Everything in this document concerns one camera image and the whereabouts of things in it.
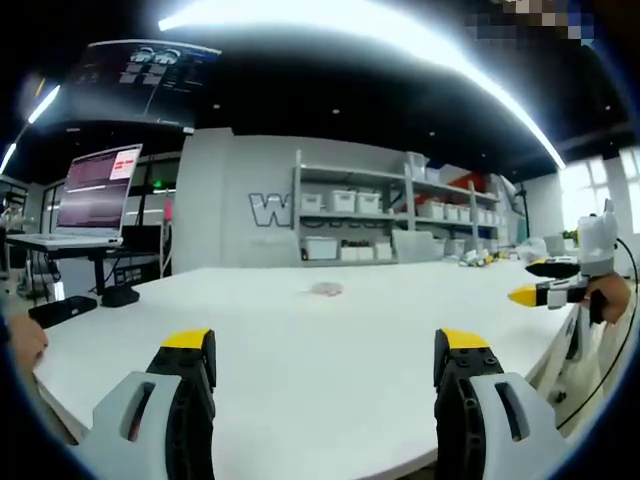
desk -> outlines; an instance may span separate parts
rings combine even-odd
[[[319,281],[344,292],[308,293]],[[507,299],[535,281],[510,261],[202,269],[136,287],[134,305],[52,327],[36,377],[67,422],[90,428],[98,402],[144,371],[169,335],[209,327],[217,479],[396,478],[435,459],[437,328],[478,333],[505,371],[530,378],[544,362],[571,307]]]

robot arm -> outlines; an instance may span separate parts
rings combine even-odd
[[[553,408],[480,337],[435,337],[438,479],[544,478],[566,448]]]

human hand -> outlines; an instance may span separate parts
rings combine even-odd
[[[627,281],[617,273],[596,278],[587,285],[587,293],[581,305],[589,308],[591,305],[591,294],[600,290],[607,299],[607,304],[602,310],[602,317],[607,323],[615,324],[627,310],[631,299],[631,290]]]
[[[11,346],[18,364],[32,371],[49,340],[36,321],[28,315],[15,315],[9,319]]]

pixelated area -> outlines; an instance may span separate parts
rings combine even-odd
[[[575,1],[491,0],[479,8],[467,21],[470,34],[479,41],[526,47],[536,34],[530,27],[549,29],[557,37],[582,45],[596,38],[593,14],[581,10]]]

ceiling light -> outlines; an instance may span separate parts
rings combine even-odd
[[[13,153],[16,151],[16,148],[18,148],[18,146],[15,143],[9,145],[9,149],[7,150],[7,153],[4,154],[4,158],[2,159],[2,165],[0,165],[0,175],[2,175],[4,173],[4,169],[7,168],[7,163],[9,163],[9,159],[11,158],[11,155],[13,155]]]
[[[457,71],[502,103],[533,133],[558,168],[565,167],[560,154],[520,104],[472,65],[460,49],[428,25],[383,5],[366,0],[203,0],[158,22],[162,31],[186,25],[233,27],[265,24],[319,28],[371,38],[420,60]]]
[[[49,92],[49,95],[47,95],[45,97],[45,99],[42,101],[42,103],[40,105],[38,105],[38,107],[29,116],[29,118],[28,118],[29,123],[31,123],[31,124],[35,123],[35,121],[38,119],[38,117],[40,117],[40,115],[42,115],[42,112],[44,112],[49,107],[49,105],[51,105],[51,103],[55,100],[55,98],[58,95],[59,91],[60,91],[60,85],[58,85],[56,88],[54,88],[53,90],[51,90]]]

